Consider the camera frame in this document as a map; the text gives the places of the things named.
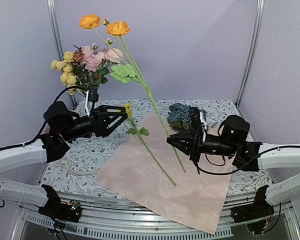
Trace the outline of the cream printed ribbon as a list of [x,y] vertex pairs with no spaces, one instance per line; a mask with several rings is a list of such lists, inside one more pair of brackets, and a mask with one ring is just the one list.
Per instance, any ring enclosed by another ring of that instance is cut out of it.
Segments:
[[63,176],[70,174],[73,176],[87,176],[95,175],[99,172],[100,168],[93,168],[92,170],[74,170],[71,169],[71,161],[68,158],[62,158],[58,161],[61,167],[61,173]]

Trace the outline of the pale yellow rose bunch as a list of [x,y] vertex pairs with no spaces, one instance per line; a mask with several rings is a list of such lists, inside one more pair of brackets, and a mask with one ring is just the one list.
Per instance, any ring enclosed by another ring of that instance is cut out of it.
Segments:
[[73,96],[75,93],[85,96],[87,89],[80,85],[77,76],[74,74],[74,54],[75,52],[66,51],[63,55],[63,60],[60,61],[55,59],[51,62],[50,69],[61,72],[60,81],[64,87],[73,87],[66,91],[70,96]]

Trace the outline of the blue flower bunch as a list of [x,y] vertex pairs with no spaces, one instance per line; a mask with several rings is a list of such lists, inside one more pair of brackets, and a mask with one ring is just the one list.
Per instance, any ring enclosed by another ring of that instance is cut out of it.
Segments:
[[169,106],[167,122],[169,127],[177,132],[193,128],[190,110],[193,107],[182,103],[174,103]]

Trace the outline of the yellow poppy flower stem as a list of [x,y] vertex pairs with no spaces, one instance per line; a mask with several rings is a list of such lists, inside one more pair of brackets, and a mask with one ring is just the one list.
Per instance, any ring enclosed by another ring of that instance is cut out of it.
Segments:
[[143,136],[149,136],[149,131],[145,127],[138,129],[137,124],[133,118],[132,105],[129,102],[127,102],[123,105],[123,107],[125,108],[125,113],[127,114],[127,120],[129,122],[129,124],[131,125],[131,127],[129,128],[128,131],[126,131],[126,133],[128,135],[136,135],[137,136],[138,140],[144,145],[144,147],[146,148],[146,150],[148,151],[148,153],[150,154],[152,159],[155,161],[155,163],[157,164],[159,169],[165,175],[165,177],[169,180],[169,182],[174,187],[176,187],[177,184],[175,183],[175,181],[170,177],[170,175],[166,172],[166,170],[159,163],[159,161],[157,160],[155,155],[152,153],[152,151],[150,150],[150,148],[148,147],[147,143],[145,142],[145,140],[143,138]]

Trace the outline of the pink peony flower stem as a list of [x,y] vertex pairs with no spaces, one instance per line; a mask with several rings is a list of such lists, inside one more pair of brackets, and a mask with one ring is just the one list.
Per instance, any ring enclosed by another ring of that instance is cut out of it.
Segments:
[[92,45],[83,46],[81,52],[83,53],[82,64],[84,65],[84,71],[86,73],[86,79],[89,83],[101,84],[101,74],[97,71],[101,68],[106,57],[103,51],[98,51],[98,45],[93,43]]

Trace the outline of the orange poppy flower stem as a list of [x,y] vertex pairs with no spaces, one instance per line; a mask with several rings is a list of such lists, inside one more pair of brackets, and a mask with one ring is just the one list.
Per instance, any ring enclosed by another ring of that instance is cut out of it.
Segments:
[[116,44],[120,47],[120,50],[123,52],[123,56],[119,55],[118,51],[116,51],[111,45],[107,45],[111,50],[114,51],[115,55],[119,57],[120,63],[116,64],[111,68],[110,75],[116,79],[117,81],[127,84],[130,81],[136,82],[142,86],[145,93],[147,94],[155,113],[158,116],[158,119],[164,129],[164,132],[167,137],[170,136],[168,127],[164,123],[164,120],[159,112],[156,101],[153,97],[153,93],[151,92],[148,83],[143,76],[139,66],[131,55],[127,44],[124,40],[124,36],[127,35],[131,28],[128,23],[124,20],[109,22],[105,18],[101,18],[96,14],[87,14],[83,16],[78,25],[85,30],[94,30],[98,37],[106,44],[107,41],[105,38],[101,36],[101,34],[97,31],[97,28],[101,25],[106,26],[106,33],[113,36]]

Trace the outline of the peach peony flower stem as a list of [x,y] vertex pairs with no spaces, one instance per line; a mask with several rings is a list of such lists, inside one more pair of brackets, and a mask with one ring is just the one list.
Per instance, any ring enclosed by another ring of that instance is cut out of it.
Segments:
[[118,48],[103,49],[96,54],[98,65],[95,78],[98,83],[107,83],[107,75],[110,73],[110,67],[120,64],[123,61],[123,53]]

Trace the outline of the pink wrapping paper sheet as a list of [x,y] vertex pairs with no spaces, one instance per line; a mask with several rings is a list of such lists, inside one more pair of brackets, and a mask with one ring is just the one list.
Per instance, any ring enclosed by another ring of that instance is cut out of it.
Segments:
[[[144,141],[176,187],[134,135],[127,136],[119,145],[96,174],[96,181],[166,219],[214,234],[231,175],[198,173],[187,155],[174,152],[167,143],[166,133],[156,114],[146,114],[139,125],[149,131]],[[202,155],[199,166],[217,173],[233,170],[231,161],[223,163],[222,158],[216,155]]]

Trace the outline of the dusty mauve rose stem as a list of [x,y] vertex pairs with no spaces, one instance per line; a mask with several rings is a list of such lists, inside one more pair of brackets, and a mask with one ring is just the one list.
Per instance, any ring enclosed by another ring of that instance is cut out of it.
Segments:
[[89,73],[85,69],[85,64],[84,64],[84,54],[82,52],[81,47],[77,47],[74,45],[76,48],[73,56],[73,73],[76,75],[78,81],[80,82],[80,85],[84,88],[89,87]]

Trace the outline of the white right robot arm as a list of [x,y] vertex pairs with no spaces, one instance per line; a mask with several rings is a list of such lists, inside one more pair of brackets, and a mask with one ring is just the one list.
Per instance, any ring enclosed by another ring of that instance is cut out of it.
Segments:
[[[229,115],[216,134],[208,133],[204,118],[191,114],[192,129],[172,134],[167,143],[189,156],[198,173],[212,176],[232,175],[239,171],[273,171],[275,183],[257,190],[256,201],[249,206],[252,218],[259,218],[269,205],[300,195],[300,143],[271,144],[247,141],[250,124],[238,115]],[[201,155],[220,156],[232,161],[234,170],[212,172],[199,166]]]

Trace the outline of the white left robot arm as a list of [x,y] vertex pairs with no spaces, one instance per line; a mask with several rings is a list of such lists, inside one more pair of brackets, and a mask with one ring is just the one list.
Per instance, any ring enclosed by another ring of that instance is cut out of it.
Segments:
[[70,142],[92,134],[105,138],[128,115],[124,107],[100,105],[80,116],[69,110],[62,101],[56,101],[43,117],[49,126],[48,133],[39,134],[29,143],[0,149],[0,200],[45,207],[53,217],[60,217],[65,211],[64,205],[51,186],[11,180],[8,173],[30,165],[58,161],[70,150]]

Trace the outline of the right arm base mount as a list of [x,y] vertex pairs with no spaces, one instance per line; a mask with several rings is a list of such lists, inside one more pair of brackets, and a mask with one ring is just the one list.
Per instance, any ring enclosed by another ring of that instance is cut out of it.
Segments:
[[259,219],[275,213],[274,207],[266,202],[266,190],[268,187],[269,185],[260,187],[252,203],[231,209],[230,215],[235,223]]

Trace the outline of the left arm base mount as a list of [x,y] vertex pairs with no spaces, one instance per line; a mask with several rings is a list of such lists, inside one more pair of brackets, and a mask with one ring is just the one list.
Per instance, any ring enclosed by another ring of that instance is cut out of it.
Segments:
[[52,220],[64,220],[78,223],[82,214],[81,203],[70,200],[62,203],[57,192],[49,185],[43,184],[41,187],[46,191],[48,198],[44,206],[38,208],[38,213],[51,218]]

